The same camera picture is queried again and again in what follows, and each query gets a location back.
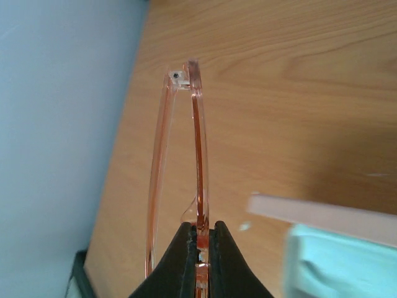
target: black object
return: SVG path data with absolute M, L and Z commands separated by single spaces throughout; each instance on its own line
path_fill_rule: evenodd
M 182 223 L 154 271 L 130 298 L 193 298 L 197 259 L 195 227 Z M 210 297 L 273 298 L 249 269 L 226 224 L 210 230 Z
M 83 298 L 96 298 L 91 283 L 88 280 L 87 274 L 84 270 L 84 262 L 86 260 L 87 250 L 78 251 L 74 256 L 72 271 L 69 278 L 68 289 L 66 290 L 65 297 L 68 296 L 71 281 L 74 280 L 79 289 L 79 293 Z

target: wood grain surface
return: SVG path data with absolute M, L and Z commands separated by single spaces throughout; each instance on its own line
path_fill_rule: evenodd
M 86 261 L 99 297 L 128 297 L 144 279 L 161 84 L 188 57 L 202 72 L 211 225 L 226 222 L 274 296 L 288 224 L 248 214 L 250 193 L 397 214 L 395 0 L 152 1 Z M 190 109 L 180 93 L 158 256 L 194 195 Z

